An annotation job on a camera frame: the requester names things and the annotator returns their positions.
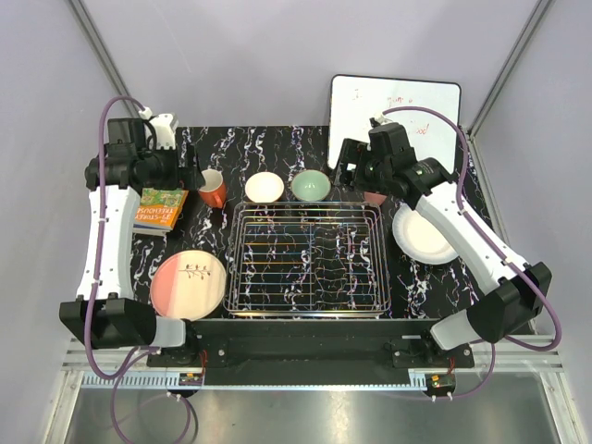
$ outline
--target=orange book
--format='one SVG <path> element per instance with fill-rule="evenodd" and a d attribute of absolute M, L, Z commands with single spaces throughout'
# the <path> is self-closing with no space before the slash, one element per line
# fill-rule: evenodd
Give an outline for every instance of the orange book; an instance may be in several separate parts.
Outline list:
<path fill-rule="evenodd" d="M 159 191 L 144 188 L 134 227 L 170 231 L 175 227 L 188 194 L 184 190 Z"/>

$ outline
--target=dish rack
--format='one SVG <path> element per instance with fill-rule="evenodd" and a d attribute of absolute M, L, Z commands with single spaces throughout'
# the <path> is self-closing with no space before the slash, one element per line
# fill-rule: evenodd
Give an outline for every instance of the dish rack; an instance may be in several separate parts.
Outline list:
<path fill-rule="evenodd" d="M 376 317 L 390 307 L 380 209 L 240 203 L 225 308 L 236 316 Z"/>

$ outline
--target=white board with black border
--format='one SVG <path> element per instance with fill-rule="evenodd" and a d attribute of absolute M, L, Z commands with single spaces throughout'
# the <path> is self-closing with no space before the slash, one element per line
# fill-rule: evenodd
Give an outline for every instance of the white board with black border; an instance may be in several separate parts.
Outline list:
<path fill-rule="evenodd" d="M 456 83 L 338 75 L 331 81 L 328 165 L 335 168 L 343 139 L 370 142 L 370 117 L 395 106 L 424 106 L 458 123 L 461 87 Z M 436 158 L 451 173 L 456 133 L 439 118 L 418 111 L 387 117 L 402 124 L 417 160 Z"/>

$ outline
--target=stack of books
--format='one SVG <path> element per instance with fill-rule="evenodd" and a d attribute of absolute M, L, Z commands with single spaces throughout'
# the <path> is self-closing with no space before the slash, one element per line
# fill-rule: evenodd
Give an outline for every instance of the stack of books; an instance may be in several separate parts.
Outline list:
<path fill-rule="evenodd" d="M 188 191 L 142 190 L 140 207 L 136 213 L 133 232 L 150 236 L 166 236 L 171 231 L 183 208 Z"/>

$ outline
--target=black marble tabletop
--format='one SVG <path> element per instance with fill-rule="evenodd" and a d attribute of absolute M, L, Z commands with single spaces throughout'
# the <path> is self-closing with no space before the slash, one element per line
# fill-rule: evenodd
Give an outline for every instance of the black marble tabletop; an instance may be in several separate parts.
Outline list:
<path fill-rule="evenodd" d="M 156 269 L 172 254 L 184 250 L 204 250 L 227 263 L 228 238 L 235 206 L 245 199 L 246 180 L 260 171 L 273 171 L 286 183 L 305 169 L 327 169 L 328 127 L 188 127 L 178 130 L 178 144 L 196 146 L 202 169 L 221 171 L 228 186 L 223 209 L 206 206 L 196 191 L 183 207 L 175 229 L 165 238 L 134 235 L 131 277 L 136 298 L 150 301 L 150 284 Z M 456 165 L 462 151 L 457 147 Z M 488 223 L 485 201 L 470 160 L 464 193 Z M 286 200 L 293 200 L 286 186 Z M 364 194 L 333 188 L 328 201 L 361 202 Z M 388 317 L 440 318 L 450 315 L 482 296 L 474 278 L 461 259 L 448 265 L 432 266 L 415 262 L 401 252 L 392 238 L 392 218 L 400 202 L 389 197 L 381 207 L 390 274 L 391 309 Z"/>

